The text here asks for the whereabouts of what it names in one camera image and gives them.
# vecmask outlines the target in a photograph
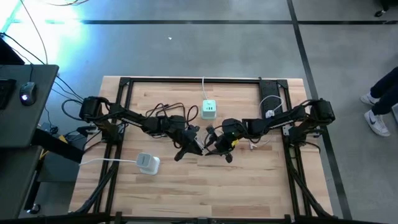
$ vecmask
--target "power adapter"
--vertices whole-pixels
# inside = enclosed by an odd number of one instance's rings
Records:
[[[148,153],[141,152],[137,156],[136,165],[143,174],[155,175],[159,170],[160,159]]]
[[[217,117],[217,106],[215,100],[203,100],[201,107],[201,118],[202,119],[216,119]]]

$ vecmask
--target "black floor stripe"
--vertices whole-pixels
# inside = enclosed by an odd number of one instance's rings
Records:
[[[300,25],[394,25],[398,21],[298,21]]]
[[[77,19],[70,20],[88,25],[146,25],[146,24],[244,24],[244,25],[264,25],[264,24],[292,24],[292,21],[276,21],[276,20],[88,20]],[[51,20],[46,19],[47,24],[65,24],[68,20]],[[20,20],[14,20],[13,23],[22,23]]]
[[[315,82],[313,79],[313,75],[310,68],[310,63],[308,61],[307,53],[305,52],[305,47],[303,43],[303,39],[300,32],[299,22],[297,21],[297,16],[294,11],[294,6],[292,0],[287,0],[287,5],[289,7],[290,16],[293,21],[294,33],[297,40],[298,50],[300,51],[300,55],[302,58],[305,76],[307,77],[308,85],[310,87],[310,92],[312,98],[318,99],[318,92],[315,88]],[[351,220],[351,211],[349,209],[347,196],[344,190],[343,182],[341,180],[340,172],[338,169],[338,164],[335,156],[335,152],[333,151],[333,146],[331,145],[330,136],[326,127],[323,128],[325,133],[323,134],[323,143],[325,145],[326,154],[328,156],[328,161],[330,165],[331,174],[333,176],[333,181],[336,187],[336,192],[338,196],[338,200],[340,203],[341,212],[343,214],[344,219]]]
[[[92,19],[46,19],[46,24],[66,24],[69,21],[87,25],[146,25],[146,24],[293,24],[290,20],[92,20]],[[14,19],[12,23],[23,23],[20,19]],[[300,25],[395,25],[398,21],[297,21]]]

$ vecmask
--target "computer mouse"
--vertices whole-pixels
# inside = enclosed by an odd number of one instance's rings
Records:
[[[36,83],[27,82],[21,86],[19,90],[19,98],[24,106],[33,105],[36,102]]]

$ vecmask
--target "black desk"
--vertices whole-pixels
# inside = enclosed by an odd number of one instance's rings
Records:
[[[37,100],[32,106],[24,106],[19,99],[19,88],[29,82],[36,83]],[[17,80],[16,89],[8,102],[7,108],[0,111],[0,148],[27,147],[32,141],[52,84],[57,76],[56,65],[5,65],[0,68],[0,78]]]
[[[3,204],[0,220],[18,217],[32,183],[25,203],[25,208],[31,208],[40,185],[39,173],[35,171],[42,167],[39,157],[43,148],[77,163],[83,155],[81,149],[37,129],[58,66],[33,65],[32,81],[37,85],[37,100],[32,106],[21,104],[19,88],[29,81],[31,70],[30,65],[0,65],[0,78],[17,80],[6,109],[0,110],[0,201]]]
[[[83,156],[81,149],[37,129],[58,69],[57,65],[3,65],[0,67],[0,78],[17,80],[16,89],[7,108],[0,111],[0,150],[23,148],[33,144],[80,163]],[[29,81],[30,71],[32,71],[32,81],[36,83],[37,99],[33,105],[24,106],[19,99],[19,88]]]
[[[0,220],[18,218],[42,148],[0,151]]]

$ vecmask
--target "keyboard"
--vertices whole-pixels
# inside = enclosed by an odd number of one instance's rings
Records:
[[[0,78],[0,110],[6,109],[12,92],[15,90],[16,82],[11,78]]]

